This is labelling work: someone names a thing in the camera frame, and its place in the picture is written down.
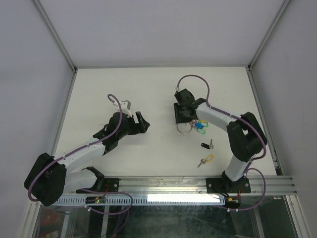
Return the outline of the large keyring with coloured keys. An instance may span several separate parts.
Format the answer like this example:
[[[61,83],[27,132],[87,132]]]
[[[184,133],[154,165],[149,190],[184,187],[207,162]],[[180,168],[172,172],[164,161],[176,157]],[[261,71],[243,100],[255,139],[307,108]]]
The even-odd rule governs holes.
[[[193,130],[197,133],[205,135],[209,123],[206,120],[194,119],[191,122],[178,123],[176,129],[181,134],[189,134]]]

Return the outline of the key with black tag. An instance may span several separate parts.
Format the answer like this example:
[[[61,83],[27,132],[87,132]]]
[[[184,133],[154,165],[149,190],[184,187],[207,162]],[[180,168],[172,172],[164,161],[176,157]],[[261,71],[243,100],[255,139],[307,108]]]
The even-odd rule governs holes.
[[[210,140],[209,144],[207,144],[207,143],[201,143],[201,146],[202,146],[203,148],[206,148],[206,149],[213,149],[213,148],[214,148],[214,145],[213,145],[213,143],[212,143],[212,139]]]

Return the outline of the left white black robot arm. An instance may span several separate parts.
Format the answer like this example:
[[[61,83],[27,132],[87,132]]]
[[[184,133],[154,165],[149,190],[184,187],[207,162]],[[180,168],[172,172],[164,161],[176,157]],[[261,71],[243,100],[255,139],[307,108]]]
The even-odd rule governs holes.
[[[131,116],[117,112],[80,147],[59,155],[39,155],[24,182],[29,199],[50,206],[71,191],[88,188],[100,192],[104,186],[101,172],[93,167],[76,169],[112,151],[123,137],[146,133],[149,127],[141,112]]]

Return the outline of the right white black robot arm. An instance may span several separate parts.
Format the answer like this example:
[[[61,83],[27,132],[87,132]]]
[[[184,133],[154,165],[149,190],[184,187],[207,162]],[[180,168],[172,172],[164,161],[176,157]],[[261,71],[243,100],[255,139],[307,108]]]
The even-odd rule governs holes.
[[[205,120],[224,130],[228,135],[232,158],[221,178],[211,184],[213,193],[237,193],[245,188],[244,174],[255,155],[266,149],[267,138],[256,117],[250,112],[238,116],[211,107],[203,98],[195,99],[187,89],[174,94],[176,124]]]

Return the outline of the key with yellow tag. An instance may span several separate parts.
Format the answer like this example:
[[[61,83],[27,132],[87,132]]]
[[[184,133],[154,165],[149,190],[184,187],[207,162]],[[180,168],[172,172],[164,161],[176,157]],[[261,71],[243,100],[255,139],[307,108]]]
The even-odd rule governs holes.
[[[214,158],[214,155],[213,154],[209,154],[205,159],[201,159],[200,160],[200,163],[197,165],[197,167],[199,168],[201,165],[211,162],[211,160],[213,158]]]

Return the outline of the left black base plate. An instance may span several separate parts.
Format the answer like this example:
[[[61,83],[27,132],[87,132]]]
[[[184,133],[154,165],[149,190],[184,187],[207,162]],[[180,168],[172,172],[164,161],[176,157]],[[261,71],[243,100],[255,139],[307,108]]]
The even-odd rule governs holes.
[[[118,192],[119,190],[119,182],[121,179],[119,178],[103,178],[99,185],[97,186],[97,191],[98,192]]]

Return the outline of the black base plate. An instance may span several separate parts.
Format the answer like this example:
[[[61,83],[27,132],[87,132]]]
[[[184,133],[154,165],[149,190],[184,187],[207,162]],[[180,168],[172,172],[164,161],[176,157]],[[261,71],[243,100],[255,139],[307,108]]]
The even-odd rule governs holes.
[[[121,179],[119,178],[103,178],[99,185],[97,186],[97,191],[98,192],[118,192],[119,190],[119,182]]]
[[[247,178],[238,181],[224,180],[223,178],[206,178],[207,193],[251,193],[250,182]]]

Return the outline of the right aluminium frame post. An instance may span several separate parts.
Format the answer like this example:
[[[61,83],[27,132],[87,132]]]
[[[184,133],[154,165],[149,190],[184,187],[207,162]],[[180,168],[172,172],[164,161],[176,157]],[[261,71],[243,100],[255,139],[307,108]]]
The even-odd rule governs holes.
[[[282,4],[280,5],[277,13],[275,14],[271,24],[269,25],[266,33],[264,34],[263,39],[260,42],[254,56],[252,57],[250,63],[248,64],[249,71],[252,71],[258,60],[260,59],[261,55],[263,54],[266,46],[270,42],[271,38],[273,37],[275,31],[278,28],[279,23],[281,22],[285,12],[287,11],[289,5],[292,3],[292,0],[283,0]]]

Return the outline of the aluminium frame post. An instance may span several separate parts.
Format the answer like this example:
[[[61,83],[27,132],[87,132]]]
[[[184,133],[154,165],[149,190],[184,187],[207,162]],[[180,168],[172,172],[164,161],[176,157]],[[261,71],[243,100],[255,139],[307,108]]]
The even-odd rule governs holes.
[[[254,56],[252,57],[250,63],[248,64],[249,71],[252,71],[258,60],[260,59],[261,55],[263,54],[266,46],[270,42],[271,38],[273,37],[275,31],[278,28],[279,23],[281,22],[285,12],[287,11],[289,5],[292,3],[292,0],[283,0],[282,4],[280,5],[277,13],[275,14],[271,24],[269,25],[266,33],[264,34],[263,39],[260,42]]]
[[[50,36],[52,37],[53,41],[55,42],[58,50],[62,54],[63,58],[67,62],[67,65],[70,67],[70,69],[73,72],[77,72],[77,67],[75,63],[73,62],[69,52],[67,51],[64,43],[62,42],[56,28],[54,27],[47,11],[45,10],[42,2],[40,0],[31,0],[31,3],[33,4],[35,10],[38,12],[41,20],[43,21],[46,29],[48,30]]]

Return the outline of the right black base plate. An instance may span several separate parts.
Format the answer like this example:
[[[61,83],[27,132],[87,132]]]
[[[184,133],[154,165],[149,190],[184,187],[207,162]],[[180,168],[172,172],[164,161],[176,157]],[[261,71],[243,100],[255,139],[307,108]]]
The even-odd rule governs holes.
[[[238,181],[224,180],[223,178],[206,178],[207,193],[251,193],[250,182],[247,178]]]

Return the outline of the aluminium mounting rail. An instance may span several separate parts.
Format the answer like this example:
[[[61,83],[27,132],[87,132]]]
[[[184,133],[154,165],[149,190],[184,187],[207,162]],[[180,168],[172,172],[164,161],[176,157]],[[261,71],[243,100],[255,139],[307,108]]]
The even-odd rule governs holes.
[[[107,176],[107,178],[119,178],[119,190],[131,195],[163,194],[163,193],[207,193],[206,178],[218,178],[218,176]],[[244,196],[261,196],[266,184],[267,196],[297,195],[297,189],[291,176],[264,176],[261,177],[254,171],[248,173],[251,193]]]

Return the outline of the left aluminium frame post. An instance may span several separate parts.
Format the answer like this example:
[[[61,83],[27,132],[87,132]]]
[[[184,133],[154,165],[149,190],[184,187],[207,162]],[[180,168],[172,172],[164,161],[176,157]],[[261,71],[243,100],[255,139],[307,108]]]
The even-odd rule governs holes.
[[[31,3],[33,4],[35,10],[38,12],[41,20],[43,21],[46,29],[48,30],[50,36],[52,37],[53,41],[55,42],[58,50],[62,54],[63,58],[67,62],[67,65],[70,67],[70,69],[73,72],[77,72],[77,67],[75,63],[73,62],[69,52],[67,51],[64,43],[62,42],[56,28],[54,27],[47,11],[45,10],[42,2],[40,0],[31,0]]]

